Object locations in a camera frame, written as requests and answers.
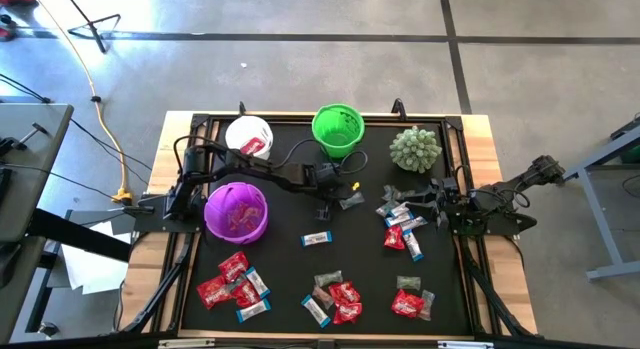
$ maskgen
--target green bucket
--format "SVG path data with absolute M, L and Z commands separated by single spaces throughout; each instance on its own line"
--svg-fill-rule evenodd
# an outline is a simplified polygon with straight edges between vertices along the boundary
M 331 104 L 318 110 L 311 122 L 313 136 L 332 158 L 343 158 L 364 135 L 364 119 L 345 104 Z

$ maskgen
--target concrete floor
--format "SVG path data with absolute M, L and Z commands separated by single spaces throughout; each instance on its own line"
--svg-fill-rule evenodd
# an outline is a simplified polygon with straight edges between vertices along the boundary
M 64 27 L 81 23 L 66 0 L 43 1 Z M 92 18 L 121 13 L 119 30 L 445 33 L 439 0 L 78 1 Z M 639 5 L 640 0 L 451 0 L 459 35 L 638 36 Z M 20 25 L 53 26 L 42 7 L 13 15 Z M 401 97 L 411 112 L 460 113 L 446 44 L 114 41 L 102 55 L 91 41 L 75 43 L 106 101 L 107 123 L 124 150 L 146 163 L 153 162 L 167 110 L 235 110 L 243 100 L 249 110 L 312 111 L 346 102 L 387 112 Z M 540 154 L 569 167 L 639 111 L 640 46 L 461 45 L 460 51 L 473 113 L 490 116 L 505 178 Z M 63 41 L 0 44 L 0 63 L 3 73 L 73 104 L 74 118 L 104 138 L 82 69 Z M 0 86 L 0 96 L 11 94 L 16 93 Z M 118 163 L 87 139 L 71 127 L 54 171 L 113 191 L 120 181 Z M 131 183 L 136 193 L 144 190 L 135 178 Z M 522 248 L 540 333 L 637 346 L 640 275 L 586 281 L 585 270 L 609 260 L 580 186 L 527 194 L 533 202 L 527 213 L 539 224 L 522 235 Z M 40 206 L 63 214 L 111 204 L 52 178 Z M 638 241 L 637 233 L 628 234 L 624 240 Z M 107 332 L 116 301 L 114 292 L 82 296 L 57 290 L 45 319 L 60 326 L 60 337 Z M 40 338 L 20 329 L 19 324 L 14 341 Z

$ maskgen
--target wooden table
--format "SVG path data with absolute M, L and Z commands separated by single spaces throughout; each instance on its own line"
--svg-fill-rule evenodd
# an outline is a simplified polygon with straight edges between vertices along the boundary
M 215 112 L 216 114 L 235 114 L 228 112 Z M 170 111 L 165 117 L 162 134 L 158 143 L 158 151 L 149 180 L 148 192 L 150 194 L 165 194 L 169 188 L 176 182 L 176 173 L 178 166 L 173 154 L 173 142 L 176 138 L 187 135 L 189 133 L 191 117 L 193 114 L 213 114 L 213 112 L 187 112 L 187 111 Z M 266 114 L 265 112 L 256 113 L 256 115 Z M 366 114 L 368 116 L 388 116 L 389 118 L 397 117 L 396 114 Z M 471 172 L 476 187 L 484 184 L 491 184 L 502 180 L 500 165 L 491 134 L 489 118 L 486 115 L 462 115 L 464 126 L 464 137 L 467 144 L 469 161 L 471 164 Z M 450 130 L 449 136 L 451 142 L 455 143 L 455 131 Z M 182 141 L 178 146 L 180 152 L 184 150 L 186 141 Z M 454 163 L 459 164 L 459 153 L 457 146 L 452 148 Z M 183 241 L 184 234 L 180 234 L 176 255 L 180 252 L 180 246 Z M 167 247 L 168 234 L 150 233 L 142 242 L 134 249 L 129 261 L 129 270 L 123 287 L 123 315 L 121 326 L 124 327 L 130 323 L 136 314 L 146 304 L 160 281 L 160 272 L 162 269 L 162 261 Z M 489 266 L 493 278 L 493 285 L 502 300 L 505 302 L 509 310 L 518 318 L 520 323 L 529 331 L 535 333 L 536 324 L 531 309 L 531 301 L 529 299 L 529 291 L 525 280 L 522 262 L 517 250 L 508 240 L 503 237 L 486 236 L 485 237 L 487 256 L 489 258 Z M 197 245 L 194 244 L 189 274 L 195 258 Z M 161 329 L 165 330 L 169 324 L 171 310 L 175 299 L 176 284 L 168 292 L 165 299 L 164 313 L 162 316 Z M 484 328 L 490 331 L 489 314 L 487 310 L 487 302 L 482 291 L 476 285 L 476 293 L 478 304 L 480 306 L 481 320 Z M 508 333 L 503 326 L 503 333 Z M 427 336 L 427 335 L 334 335 L 334 334 L 266 334 L 266 333 L 233 333 L 233 332 L 213 332 L 198 330 L 180 330 L 181 337 L 238 337 L 238 338 L 265 338 L 278 337 L 289 339 L 316 339 L 316 338 L 335 338 L 335 339 L 402 339 L 402 340 L 428 340 L 428 339 L 445 339 L 444 337 Z

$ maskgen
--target white bucket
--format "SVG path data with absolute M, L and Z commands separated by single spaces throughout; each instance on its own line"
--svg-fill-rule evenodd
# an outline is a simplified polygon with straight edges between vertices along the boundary
M 260 117 L 243 115 L 234 120 L 227 128 L 224 138 L 231 149 L 239 149 L 244 154 L 253 154 L 260 159 L 269 159 L 273 133 L 269 124 Z

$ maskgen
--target white paper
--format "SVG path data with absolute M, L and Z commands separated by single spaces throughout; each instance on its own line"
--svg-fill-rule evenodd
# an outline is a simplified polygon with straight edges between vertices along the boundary
M 87 230 L 94 230 L 131 244 L 131 236 L 128 233 L 113 235 L 111 222 L 102 222 Z M 62 250 L 71 289 L 75 290 L 82 286 L 82 294 L 118 289 L 127 275 L 128 263 L 91 254 L 64 244 Z

